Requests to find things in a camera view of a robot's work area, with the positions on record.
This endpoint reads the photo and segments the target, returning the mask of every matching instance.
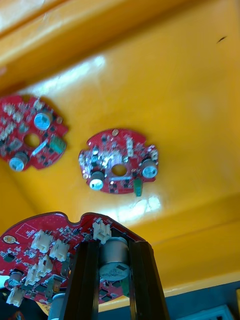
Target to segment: center hole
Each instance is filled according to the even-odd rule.
[[[24,137],[24,143],[31,148],[37,148],[40,145],[39,136],[35,133],[26,134]]]
[[[111,172],[118,177],[124,176],[127,171],[127,168],[123,164],[116,164],[111,168]]]

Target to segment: circuit board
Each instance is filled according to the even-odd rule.
[[[9,276],[20,274],[17,281],[9,279],[5,287],[13,288],[24,292],[24,297],[42,304],[50,305],[53,294],[65,291],[71,270],[71,263],[79,243],[94,240],[93,225],[103,223],[109,226],[112,236],[125,237],[130,241],[142,241],[143,239],[131,232],[121,224],[108,216],[97,213],[86,213],[81,217],[80,222],[71,223],[67,216],[61,212],[45,213],[23,220],[8,229],[0,237],[0,275]],[[50,245],[45,253],[34,249],[33,243],[39,232],[44,232],[44,237],[50,237]],[[65,261],[50,258],[53,246],[61,241],[67,246]],[[28,284],[29,271],[35,265],[48,256],[51,271],[34,284]],[[99,303],[108,302],[123,295],[123,289],[119,281],[109,282],[100,279]]]
[[[44,101],[20,95],[0,99],[0,157],[15,171],[30,166],[46,168],[55,163],[66,149],[62,137],[68,128],[63,119]],[[35,134],[40,144],[33,148],[25,137]]]
[[[94,135],[87,141],[89,149],[82,150],[78,157],[82,177],[94,190],[128,194],[139,189],[135,193],[140,196],[142,184],[155,181],[159,164],[157,148],[145,143],[144,135],[128,129],[109,129]],[[115,174],[117,165],[125,168],[123,175]]]

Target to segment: yellow plastic tray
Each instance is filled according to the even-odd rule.
[[[239,8],[187,2],[45,1],[24,12],[1,2],[14,18],[0,35],[0,94],[44,96],[69,127],[65,154],[47,169],[15,173],[0,161],[1,233],[40,213],[76,222],[97,212],[152,244],[166,296],[239,280]],[[160,151],[141,198],[82,179],[87,139],[118,127]]]

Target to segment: capacitor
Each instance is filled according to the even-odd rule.
[[[17,286],[20,283],[22,276],[23,274],[21,272],[12,272],[8,279],[8,284],[11,287]]]
[[[10,159],[9,166],[14,171],[23,171],[28,161],[29,158],[25,153],[17,152],[15,156]]]
[[[122,237],[111,237],[100,247],[99,274],[107,281],[120,281],[129,275],[129,248]]]
[[[158,174],[158,167],[151,159],[146,159],[141,165],[142,175],[146,179],[152,179]]]
[[[40,112],[34,118],[34,125],[41,131],[48,130],[53,121],[53,115],[50,112]]]
[[[96,171],[91,175],[89,186],[92,190],[101,190],[104,186],[104,174]]]

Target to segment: red circuit board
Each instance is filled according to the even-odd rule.
[[[48,129],[40,130],[34,120],[38,113],[50,116]],[[63,154],[66,144],[62,140],[68,128],[62,124],[63,119],[44,101],[30,97],[25,102],[20,95],[0,99],[0,157],[9,163],[16,153],[24,153],[28,162],[23,170],[33,166],[43,169],[55,163]],[[26,135],[38,136],[40,145],[32,148],[25,143]],[[51,148],[53,139],[63,144],[61,152]]]
[[[92,136],[88,141],[88,150],[82,150],[78,161],[82,176],[89,185],[94,172],[104,174],[101,191],[112,194],[128,194],[134,192],[134,179],[153,182],[153,178],[142,175],[141,165],[150,159],[156,168],[159,164],[158,150],[155,145],[145,146],[146,137],[128,129],[108,129]],[[126,173],[117,176],[112,172],[116,165],[123,165]]]
[[[28,285],[28,287],[24,286],[28,270],[34,264],[38,264],[46,255],[41,253],[38,249],[35,250],[31,248],[35,235],[40,230],[43,230],[45,233],[53,236],[53,242],[49,247],[48,253],[50,252],[54,241],[60,239],[62,242],[64,241],[70,245],[68,253],[74,256],[80,242],[95,241],[93,240],[93,223],[98,223],[100,220],[102,220],[105,225],[110,225],[112,236],[114,233],[117,233],[118,237],[124,234],[125,238],[127,237],[132,241],[143,240],[123,225],[105,215],[86,213],[81,217],[80,222],[71,223],[68,220],[68,217],[61,212],[40,214],[19,222],[0,237],[0,275],[9,276],[16,270],[22,272],[21,282],[17,287],[26,290],[24,297],[43,304],[51,304],[44,292],[44,290],[47,290],[49,279],[53,276],[61,277],[63,281],[60,288],[65,289],[68,286],[69,273],[66,277],[63,277],[61,271],[64,262],[51,259],[53,264],[52,271],[41,278],[35,285]],[[107,296],[109,300],[113,300],[123,295],[123,290],[121,286],[118,285],[119,281],[116,282],[117,283],[110,283],[100,279],[100,304],[105,302],[105,296]],[[12,289],[8,280],[4,285],[9,290]]]

